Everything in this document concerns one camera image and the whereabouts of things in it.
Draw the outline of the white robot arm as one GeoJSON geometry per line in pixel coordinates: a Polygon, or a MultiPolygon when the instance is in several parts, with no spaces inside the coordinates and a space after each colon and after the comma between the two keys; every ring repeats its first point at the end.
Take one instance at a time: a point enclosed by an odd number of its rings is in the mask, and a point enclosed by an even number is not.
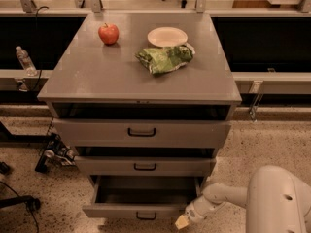
{"type": "Polygon", "coordinates": [[[207,182],[175,222],[182,229],[226,203],[246,210],[246,233],[311,233],[311,186],[278,166],[263,166],[246,187],[207,182]]]}

